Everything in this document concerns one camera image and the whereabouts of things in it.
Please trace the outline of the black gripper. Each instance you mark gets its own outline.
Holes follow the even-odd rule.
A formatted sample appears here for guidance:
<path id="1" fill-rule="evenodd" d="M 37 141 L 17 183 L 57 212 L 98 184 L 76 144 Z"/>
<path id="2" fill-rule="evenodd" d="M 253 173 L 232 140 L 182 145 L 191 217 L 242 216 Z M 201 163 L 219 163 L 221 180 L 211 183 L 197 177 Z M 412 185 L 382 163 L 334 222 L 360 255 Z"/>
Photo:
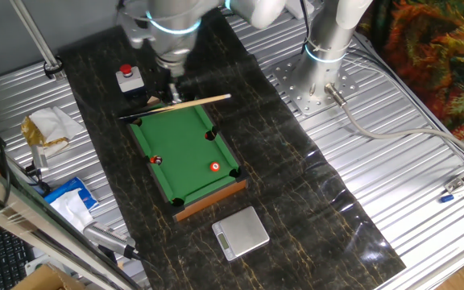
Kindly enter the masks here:
<path id="1" fill-rule="evenodd" d="M 168 70 L 167 84 L 172 97 L 172 104 L 182 102 L 180 92 L 176 86 L 179 86 L 180 81 L 184 78 L 184 73 L 185 70 L 183 68 Z"/>

